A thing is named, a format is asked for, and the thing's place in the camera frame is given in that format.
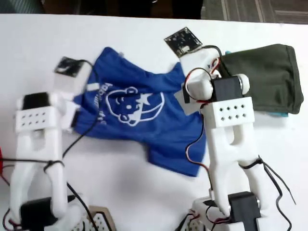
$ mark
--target blue cloth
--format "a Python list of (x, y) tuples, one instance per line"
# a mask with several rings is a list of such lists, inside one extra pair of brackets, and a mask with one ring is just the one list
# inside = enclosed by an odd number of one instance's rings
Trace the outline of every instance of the blue cloth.
[[(199, 166), (186, 160), (185, 147), (200, 135), (202, 119), (198, 112), (186, 116), (174, 97), (184, 82), (180, 63), (166, 74), (142, 70), (107, 47), (96, 60), (100, 90), (87, 91), (74, 100), (81, 105), (75, 131), (83, 133), (98, 113), (99, 123), (87, 135), (100, 139), (135, 140), (149, 147), (152, 164), (196, 176)], [(95, 83), (91, 72), (88, 84)], [(202, 161), (205, 135), (189, 154)]]

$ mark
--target white surface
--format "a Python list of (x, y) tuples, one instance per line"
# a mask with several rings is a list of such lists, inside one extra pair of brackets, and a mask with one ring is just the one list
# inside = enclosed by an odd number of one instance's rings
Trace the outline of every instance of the white surface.
[[(52, 90), (53, 70), (62, 56), (94, 61), (105, 46), (155, 73), (167, 72), (178, 61), (164, 38), (187, 26), (204, 44), (223, 51), (239, 51), (273, 43), (295, 48), (301, 84), (307, 98), (308, 26), (215, 22), (195, 20), (135, 19), (99, 16), (0, 15), (0, 144), (5, 156), (14, 156), (16, 138), (13, 114), (18, 97)], [(308, 106), (299, 115), (272, 118), (256, 113), (258, 153), (289, 184), (297, 206), (284, 191), (282, 209), (294, 231), (307, 230)], [(64, 135), (66, 148), (76, 134)], [(208, 195), (204, 170), (189, 178), (146, 161), (146, 149), (133, 141), (84, 138), (65, 158), (68, 180), (90, 198), (91, 205), (105, 206), (119, 231), (174, 230), (194, 199)], [(241, 170), (230, 174), (230, 192), (247, 188)], [(36, 180), (30, 192), (38, 197), (47, 183)], [(0, 216), (9, 200), (0, 182)], [(283, 222), (281, 230), (286, 230)]]

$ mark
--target black wire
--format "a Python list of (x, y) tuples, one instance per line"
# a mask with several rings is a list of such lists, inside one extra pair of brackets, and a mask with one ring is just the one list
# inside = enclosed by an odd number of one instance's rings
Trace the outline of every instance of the black wire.
[[(96, 82), (99, 82), (99, 77), (98, 77), (98, 73), (96, 72), (96, 70), (94, 69), (94, 66), (91, 62), (89, 62), (88, 60), (84, 60), (84, 59), (81, 59), (81, 60), (77, 60), (76, 62), (78, 63), (88, 63), (91, 68), (92, 68), (92, 71), (93, 73), (95, 74), (95, 78), (96, 78)], [(101, 103), (101, 100), (99, 100), (99, 108), (98, 108), (98, 113), (97, 113), (97, 116), (95, 118), (95, 120), (93, 121), (92, 125), (84, 132), (82, 133), (74, 142), (72, 142), (68, 147), (67, 149), (63, 152), (63, 155), (62, 157), (64, 158), (66, 156), (66, 154), (68, 153), (68, 151), (79, 141), (81, 140), (81, 138), (83, 138), (87, 133), (89, 133), (93, 128), (94, 126), (96, 125), (97, 121), (98, 121), (98, 117), (99, 117), (99, 111), (100, 111), (100, 103)], [(34, 160), (34, 159), (11, 159), (11, 158), (1, 158), (0, 161), (15, 161), (15, 162), (36, 162), (36, 163), (46, 163), (47, 165), (44, 167), (44, 171), (46, 171), (46, 169), (48, 167), (51, 167), (53, 164), (56, 164), (56, 163), (62, 163), (62, 161), (59, 161), (59, 160), (56, 160), (56, 161), (43, 161), (43, 160)], [(93, 224), (93, 227), (95, 229), (95, 231), (98, 231), (98, 228), (95, 224), (95, 221), (93, 220), (93, 217), (87, 207), (87, 205), (84, 203), (84, 201), (80, 198), (80, 196), (78, 195), (78, 193), (74, 190), (74, 188), (67, 182), (67, 187), (72, 191), (73, 195), (80, 201), (80, 203), (82, 204), (82, 206), (85, 208), (88, 216), (89, 216), (89, 219), (91, 221), (91, 223)]]
[(276, 199), (276, 207), (277, 207), (277, 210), (279, 211), (279, 213), (283, 216), (283, 218), (289, 223), (289, 228), (287, 231), (290, 231), (291, 228), (292, 228), (292, 223), (291, 221), (289, 220), (289, 218), (282, 212), (282, 210), (280, 209), (280, 206), (279, 206), (279, 201), (281, 200), (282, 196), (283, 196), (283, 193), (282, 193), (282, 190), (279, 186), (279, 184), (277, 183), (277, 181), (275, 180), (275, 178), (273, 177), (273, 175), (271, 174), (270, 171), (272, 171), (272, 173), (284, 184), (284, 186), (286, 187), (286, 189), (288, 190), (288, 192), (290, 193), (294, 203), (296, 204), (295, 202), (295, 199), (291, 193), (291, 190), (290, 188), (287, 186), (287, 184), (285, 183), (285, 181), (282, 179), (281, 176), (279, 176), (267, 163), (265, 163), (263, 161), (263, 159), (259, 156), (259, 158), (253, 162), (252, 164), (248, 165), (248, 166), (241, 166), (243, 169), (249, 169), (249, 168), (252, 168), (253, 166), (257, 165), (257, 164), (263, 164), (263, 168), (266, 172), (266, 174), (268, 175), (268, 177), (270, 178), (270, 180), (273, 182), (273, 184), (275, 185), (278, 193), (279, 193), (279, 196), (277, 197)]
[[(96, 79), (96, 82), (98, 83), (99, 82), (99, 77), (98, 77), (98, 73), (96, 72), (96, 70), (94, 69), (94, 66), (92, 63), (90, 63), (88, 60), (85, 60), (85, 59), (80, 59), (80, 60), (77, 60), (76, 62), (78, 63), (88, 63), (91, 68), (92, 68), (92, 71), (95, 75), (95, 79)], [(92, 125), (85, 131), (83, 132), (74, 142), (71, 143), (71, 145), (69, 145), (67, 147), (67, 149), (63, 152), (63, 155), (62, 157), (64, 158), (66, 156), (66, 154), (68, 153), (68, 151), (79, 141), (81, 140), (81, 138), (83, 138), (85, 135), (87, 135), (93, 128), (94, 126), (96, 125), (96, 123), (98, 122), (98, 118), (99, 118), (99, 115), (100, 115), (100, 106), (101, 106), (101, 100), (99, 100), (99, 106), (98, 106), (98, 113), (97, 113), (97, 116), (95, 118), (95, 120), (93, 121)]]
[(4, 170), (5, 168), (7, 168), (7, 167), (14, 167), (15, 165), (5, 165), (5, 166), (3, 166), (2, 167), (2, 170)]
[(193, 215), (192, 213), (189, 213), (189, 214), (186, 214), (186, 216), (184, 217), (184, 219), (180, 222), (179, 226), (175, 229), (175, 231), (180, 231), (185, 223), (185, 220), (186, 218), (189, 216), (189, 215)]
[(95, 224), (95, 221), (94, 221), (94, 219), (93, 219), (93, 217), (92, 217), (92, 215), (91, 215), (91, 212), (89, 211), (89, 209), (88, 209), (86, 203), (84, 203), (84, 201), (81, 199), (81, 197), (78, 195), (78, 193), (73, 189), (73, 187), (72, 187), (68, 182), (67, 182), (66, 184), (67, 184), (67, 187), (70, 189), (70, 191), (72, 191), (72, 193), (74, 194), (74, 196), (80, 201), (80, 203), (82, 204), (82, 206), (85, 208), (85, 210), (86, 210), (86, 212), (87, 212), (87, 214), (88, 214), (88, 217), (89, 217), (91, 223), (93, 224), (93, 227), (95, 228), (95, 231), (98, 231), (98, 228), (97, 228), (97, 226), (96, 226), (96, 224)]
[(213, 225), (213, 227), (212, 227), (211, 231), (213, 231), (213, 230), (214, 230), (214, 228), (216, 227), (216, 225), (217, 225), (217, 224), (214, 224), (214, 225)]
[(287, 231), (290, 231), (291, 228), (292, 228), (292, 223), (291, 221), (289, 220), (289, 218), (282, 212), (282, 210), (280, 209), (280, 206), (279, 206), (279, 201), (281, 200), (282, 196), (283, 196), (283, 193), (282, 193), (282, 190), (279, 186), (279, 184), (277, 183), (277, 181), (275, 180), (275, 178), (273, 177), (273, 175), (270, 173), (269, 169), (267, 168), (266, 165), (264, 165), (264, 170), (265, 172), (267, 173), (267, 175), (269, 176), (270, 180), (273, 182), (273, 184), (275, 185), (278, 193), (279, 193), (279, 196), (277, 197), (276, 199), (276, 207), (279, 211), (279, 213), (284, 217), (284, 219), (289, 223), (289, 228)]
[(267, 163), (263, 162), (263, 164), (270, 170), (272, 171), (272, 173), (274, 173), (274, 175), (284, 184), (284, 186), (286, 187), (287, 191), (290, 193), (290, 196), (294, 202), (294, 204), (296, 204), (295, 199), (292, 195), (292, 192), (290, 190), (290, 188), (288, 187), (288, 185), (285, 183), (285, 181), (281, 178), (281, 176), (278, 175), (278, 173), (276, 173)]
[[(80, 60), (77, 60), (76, 62), (78, 63), (88, 63), (91, 68), (92, 68), (92, 71), (95, 75), (95, 79), (96, 79), (96, 82), (98, 83), (99, 82), (99, 76), (98, 76), (98, 73), (96, 72), (96, 70), (94, 69), (94, 66), (91, 62), (89, 62), (88, 60), (85, 60), (85, 59), (80, 59)], [(99, 118), (99, 115), (100, 115), (100, 107), (101, 107), (101, 100), (99, 99), (99, 105), (98, 105), (98, 113), (97, 113), (97, 116), (95, 118), (95, 120), (93, 121), (92, 125), (85, 131), (83, 132), (74, 142), (72, 142), (68, 147), (67, 149), (63, 152), (63, 155), (62, 157), (64, 158), (66, 156), (66, 154), (68, 153), (68, 151), (79, 141), (81, 140), (81, 138), (83, 138), (84, 136), (86, 136), (93, 128), (94, 126), (96, 125), (96, 123), (98, 122), (98, 118)], [(73, 187), (67, 182), (67, 187), (72, 191), (73, 195), (80, 201), (80, 203), (82, 204), (82, 206), (84, 207), (84, 209), (86, 210), (88, 216), (89, 216), (89, 219), (95, 229), (95, 231), (98, 231), (98, 228), (95, 224), (95, 221), (87, 207), (87, 205), (84, 203), (84, 201), (80, 198), (80, 196), (78, 195), (78, 193), (73, 189)]]
[[(194, 141), (192, 141), (191, 143), (189, 143), (189, 144), (185, 147), (185, 153), (187, 152), (187, 149), (188, 149), (191, 145), (197, 143), (197, 142), (201, 139), (201, 137), (202, 137), (202, 135), (203, 135), (203, 133), (204, 133), (204, 116), (203, 116), (203, 114), (201, 114), (201, 119), (202, 119), (201, 133), (200, 133), (200, 135), (199, 135), (199, 137), (198, 137), (197, 139), (195, 139)], [(208, 176), (208, 180), (210, 181), (210, 188), (211, 188), (211, 190), (213, 190), (213, 184), (212, 184), (212, 179), (211, 179), (211, 176), (210, 176), (210, 172), (209, 172), (208, 168), (206, 168), (206, 167), (204, 167), (204, 168), (206, 169), (207, 176)]]

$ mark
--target floor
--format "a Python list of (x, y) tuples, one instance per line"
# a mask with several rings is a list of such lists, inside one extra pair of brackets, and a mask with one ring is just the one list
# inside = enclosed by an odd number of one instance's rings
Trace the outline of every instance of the floor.
[(308, 0), (205, 0), (202, 19), (308, 24)]
[[(27, 0), (28, 5), (35, 6), (38, 0)], [(172, 18), (172, 1), (158, 0), (153, 4), (152, 17)], [(46, 13), (119, 15), (118, 0), (43, 0)], [(6, 5), (18, 7), (16, 13), (32, 13), (31, 7), (19, 0), (0, 0), (0, 13), (9, 13)], [(308, 0), (204, 0), (202, 19), (308, 24)]]

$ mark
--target green cloth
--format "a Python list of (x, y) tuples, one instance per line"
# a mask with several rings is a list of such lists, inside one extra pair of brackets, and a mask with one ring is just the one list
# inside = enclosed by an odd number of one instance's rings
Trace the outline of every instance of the green cloth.
[(232, 75), (248, 76), (246, 96), (252, 97), (254, 110), (299, 113), (304, 97), (293, 47), (275, 44), (226, 54), (222, 60)]

